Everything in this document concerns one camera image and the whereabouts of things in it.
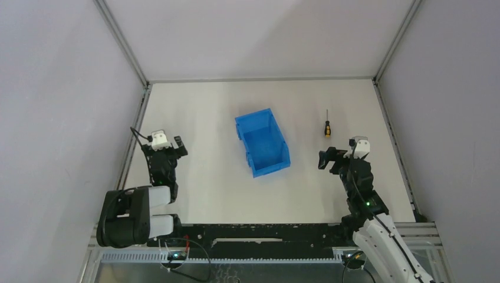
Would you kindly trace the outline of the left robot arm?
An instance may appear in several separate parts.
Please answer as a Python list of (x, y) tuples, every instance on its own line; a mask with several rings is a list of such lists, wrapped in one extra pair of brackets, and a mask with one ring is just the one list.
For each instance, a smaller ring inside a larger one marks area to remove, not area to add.
[(151, 213), (151, 208), (177, 199), (177, 161), (188, 151), (180, 136), (175, 136), (174, 141), (176, 147), (168, 141), (159, 144), (154, 140), (140, 145), (146, 158), (148, 185), (106, 193), (96, 232), (100, 246), (126, 248), (158, 236), (171, 246), (183, 241), (184, 230), (175, 224), (172, 215), (154, 219)]

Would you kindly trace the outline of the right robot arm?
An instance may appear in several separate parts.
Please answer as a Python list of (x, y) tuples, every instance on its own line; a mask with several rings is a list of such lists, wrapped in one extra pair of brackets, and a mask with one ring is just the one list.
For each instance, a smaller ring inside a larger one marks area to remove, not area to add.
[(329, 147), (319, 152), (318, 168), (332, 163), (347, 195), (349, 215), (341, 219), (341, 239), (358, 246), (383, 282), (434, 282), (412, 254), (375, 191), (371, 164), (354, 152)]

